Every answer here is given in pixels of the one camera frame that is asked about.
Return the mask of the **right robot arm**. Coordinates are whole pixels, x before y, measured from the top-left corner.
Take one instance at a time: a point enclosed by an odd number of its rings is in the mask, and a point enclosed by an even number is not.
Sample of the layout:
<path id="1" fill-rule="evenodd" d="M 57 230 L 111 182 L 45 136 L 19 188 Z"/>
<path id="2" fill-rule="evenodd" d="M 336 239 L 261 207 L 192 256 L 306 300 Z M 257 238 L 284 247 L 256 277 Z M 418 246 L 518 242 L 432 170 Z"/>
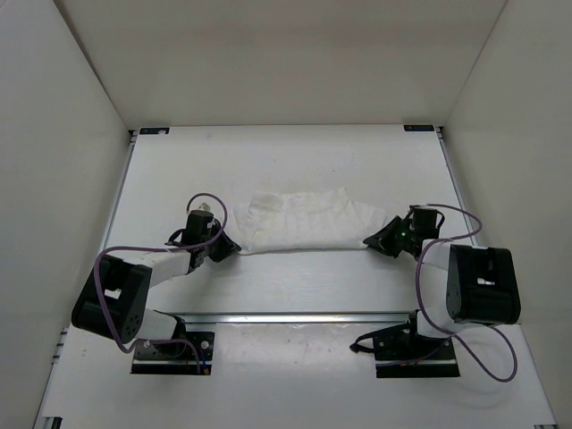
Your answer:
<path id="1" fill-rule="evenodd" d="M 476 229 L 444 238 L 444 209 L 475 220 Z M 402 253 L 416 260 L 415 290 L 418 310 L 411 317 L 415 327 L 400 336 L 405 354 L 420 358 L 433 346 L 433 339 L 452 337 L 466 329 L 515 324 L 521 315 L 521 300 L 511 252 L 506 248 L 461 244 L 475 236 L 483 224 L 474 215 L 444 204 L 412 205 L 408 213 L 394 217 L 381 230 L 364 239 L 373 251 L 396 258 Z M 429 265 L 446 273 L 446 285 L 437 304 L 423 301 L 421 274 Z"/>

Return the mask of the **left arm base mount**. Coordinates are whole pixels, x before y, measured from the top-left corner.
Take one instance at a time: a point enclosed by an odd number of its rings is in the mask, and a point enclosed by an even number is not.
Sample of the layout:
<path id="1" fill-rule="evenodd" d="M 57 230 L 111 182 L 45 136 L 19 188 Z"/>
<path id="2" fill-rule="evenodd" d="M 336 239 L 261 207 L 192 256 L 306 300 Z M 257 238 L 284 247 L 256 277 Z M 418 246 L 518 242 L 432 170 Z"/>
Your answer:
<path id="1" fill-rule="evenodd" d="M 131 362 L 132 374 L 200 375 L 213 371 L 215 332 L 186 332 L 187 341 L 196 349 L 198 357 L 185 344 L 139 345 Z"/>

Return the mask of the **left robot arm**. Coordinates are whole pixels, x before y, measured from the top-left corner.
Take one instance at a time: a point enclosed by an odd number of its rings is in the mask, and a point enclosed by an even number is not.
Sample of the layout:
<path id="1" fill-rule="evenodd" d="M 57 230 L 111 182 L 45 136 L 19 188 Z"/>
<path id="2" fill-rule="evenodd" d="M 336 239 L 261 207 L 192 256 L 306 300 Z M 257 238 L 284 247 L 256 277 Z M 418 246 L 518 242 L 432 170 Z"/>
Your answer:
<path id="1" fill-rule="evenodd" d="M 73 307 L 71 324 L 114 341 L 125 354 L 145 342 L 157 345 L 168 356 L 186 350 L 196 353 L 182 319 L 148 308 L 148 293 L 157 285 L 195 272 L 207 259 L 220 263 L 239 254 L 241 247 L 224 231 L 225 225 L 213 213 L 194 209 L 165 248 L 104 250 Z"/>

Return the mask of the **white pleated skirt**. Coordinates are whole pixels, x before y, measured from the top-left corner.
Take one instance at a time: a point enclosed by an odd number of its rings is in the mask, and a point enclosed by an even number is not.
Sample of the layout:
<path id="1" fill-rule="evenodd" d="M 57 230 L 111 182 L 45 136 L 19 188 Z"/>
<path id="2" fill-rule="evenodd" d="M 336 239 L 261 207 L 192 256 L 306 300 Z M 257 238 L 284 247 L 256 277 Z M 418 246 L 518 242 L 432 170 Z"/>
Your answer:
<path id="1" fill-rule="evenodd" d="M 298 250 L 362 249 L 387 223 L 380 207 L 350 198 L 344 188 L 276 193 L 257 191 L 229 210 L 227 235 L 242 255 Z"/>

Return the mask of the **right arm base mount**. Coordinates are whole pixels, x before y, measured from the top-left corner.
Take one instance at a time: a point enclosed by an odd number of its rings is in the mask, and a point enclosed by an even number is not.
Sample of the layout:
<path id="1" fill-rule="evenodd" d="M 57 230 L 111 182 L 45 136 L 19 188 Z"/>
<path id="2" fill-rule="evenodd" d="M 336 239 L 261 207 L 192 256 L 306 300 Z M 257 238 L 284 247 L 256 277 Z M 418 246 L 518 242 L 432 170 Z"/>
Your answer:
<path id="1" fill-rule="evenodd" d="M 360 335 L 349 349 L 374 356 L 378 379 L 460 377 L 452 343 L 418 335 L 411 322 Z"/>

